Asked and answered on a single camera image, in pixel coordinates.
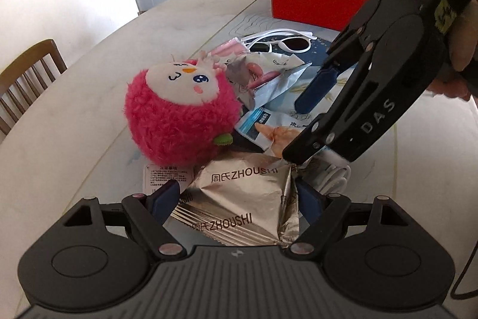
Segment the person's hand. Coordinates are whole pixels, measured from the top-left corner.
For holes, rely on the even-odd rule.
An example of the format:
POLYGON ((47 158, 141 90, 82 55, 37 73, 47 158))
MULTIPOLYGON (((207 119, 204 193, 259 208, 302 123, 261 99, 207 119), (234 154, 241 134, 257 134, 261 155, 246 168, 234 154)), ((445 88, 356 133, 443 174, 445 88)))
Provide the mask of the person's hand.
MULTIPOLYGON (((463 71, 477 49, 477 0, 471 0, 451 26, 449 34, 449 55, 451 65, 456 72, 463 71)), ((472 94, 467 83, 460 77, 448 82, 435 79, 427 88, 435 95, 448 98, 460 98, 469 101, 472 94)))

